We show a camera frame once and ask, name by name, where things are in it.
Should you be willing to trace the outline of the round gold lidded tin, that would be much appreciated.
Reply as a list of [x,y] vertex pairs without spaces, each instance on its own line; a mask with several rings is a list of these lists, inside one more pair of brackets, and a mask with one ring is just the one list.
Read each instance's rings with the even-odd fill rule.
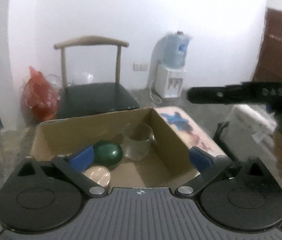
[[83,175],[104,188],[110,185],[111,173],[104,166],[92,166],[83,172]]

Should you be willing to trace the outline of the dark green glossy ball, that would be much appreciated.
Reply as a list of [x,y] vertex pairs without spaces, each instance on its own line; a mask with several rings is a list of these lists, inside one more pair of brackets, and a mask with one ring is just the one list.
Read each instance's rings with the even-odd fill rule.
[[123,158],[123,150],[118,143],[102,140],[93,145],[94,163],[111,167],[118,165]]

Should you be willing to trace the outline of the clear glass cup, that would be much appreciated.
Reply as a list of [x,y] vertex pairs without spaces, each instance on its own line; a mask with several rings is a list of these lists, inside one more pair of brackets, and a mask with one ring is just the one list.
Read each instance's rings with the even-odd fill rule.
[[140,161],[150,152],[154,133],[149,125],[127,124],[122,130],[124,156],[132,161]]

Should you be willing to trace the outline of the grey folded blanket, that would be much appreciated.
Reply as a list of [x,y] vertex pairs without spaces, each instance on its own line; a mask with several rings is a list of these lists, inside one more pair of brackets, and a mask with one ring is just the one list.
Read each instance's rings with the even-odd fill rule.
[[228,126],[222,131],[220,139],[234,157],[240,161],[258,157],[279,179],[276,158],[272,153],[272,134],[277,126],[273,116],[260,107],[234,105],[226,123]]

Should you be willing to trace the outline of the colourful patterned floor mat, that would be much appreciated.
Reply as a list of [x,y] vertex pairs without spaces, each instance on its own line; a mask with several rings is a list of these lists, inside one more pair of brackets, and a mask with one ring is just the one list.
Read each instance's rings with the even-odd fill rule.
[[155,111],[188,146],[198,147],[212,156],[226,155],[216,142],[181,108],[159,107]]

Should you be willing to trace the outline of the brown wooden door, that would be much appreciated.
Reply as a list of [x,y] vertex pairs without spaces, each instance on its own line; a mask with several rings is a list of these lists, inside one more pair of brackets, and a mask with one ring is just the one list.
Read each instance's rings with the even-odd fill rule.
[[268,8],[254,82],[282,82],[282,11]]

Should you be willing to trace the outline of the red plastic bag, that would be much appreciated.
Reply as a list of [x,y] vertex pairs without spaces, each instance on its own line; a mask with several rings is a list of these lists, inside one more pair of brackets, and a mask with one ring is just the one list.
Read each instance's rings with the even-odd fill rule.
[[23,87],[21,105],[29,110],[38,122],[52,120],[57,114],[59,91],[42,72],[29,66],[30,77]]

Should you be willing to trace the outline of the brown cardboard box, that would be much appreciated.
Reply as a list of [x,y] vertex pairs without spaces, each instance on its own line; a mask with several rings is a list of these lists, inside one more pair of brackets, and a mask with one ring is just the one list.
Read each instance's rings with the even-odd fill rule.
[[31,155],[43,161],[78,153],[102,140],[122,144],[127,124],[149,125],[155,142],[141,161],[124,158],[113,168],[110,187],[176,189],[198,175],[188,146],[153,108],[43,122],[35,129]]

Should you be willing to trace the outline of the clear plastic bag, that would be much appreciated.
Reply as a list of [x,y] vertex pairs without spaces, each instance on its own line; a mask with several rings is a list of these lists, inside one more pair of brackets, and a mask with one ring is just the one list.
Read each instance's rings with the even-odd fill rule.
[[54,87],[61,89],[63,87],[63,82],[66,81],[67,86],[78,86],[78,85],[88,85],[93,83],[94,76],[89,72],[74,72],[70,77],[57,76],[55,74],[49,74],[46,76],[46,80]]

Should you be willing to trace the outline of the white water dispenser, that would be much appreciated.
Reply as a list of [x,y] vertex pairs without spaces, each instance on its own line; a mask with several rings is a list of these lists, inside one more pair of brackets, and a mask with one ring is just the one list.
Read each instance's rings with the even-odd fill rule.
[[169,68],[159,63],[157,66],[154,89],[163,99],[179,98],[185,76],[185,68]]

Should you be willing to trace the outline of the blue water jug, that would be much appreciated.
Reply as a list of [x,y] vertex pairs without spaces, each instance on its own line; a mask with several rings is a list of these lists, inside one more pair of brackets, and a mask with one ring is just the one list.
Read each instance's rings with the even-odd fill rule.
[[163,63],[172,69],[183,68],[191,39],[190,35],[182,31],[166,35]]

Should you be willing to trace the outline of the white wall socket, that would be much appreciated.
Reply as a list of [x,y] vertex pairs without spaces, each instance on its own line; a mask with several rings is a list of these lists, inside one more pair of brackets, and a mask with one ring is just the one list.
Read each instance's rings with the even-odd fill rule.
[[133,70],[135,72],[138,72],[138,71],[145,72],[148,70],[148,65],[145,63],[134,63]]

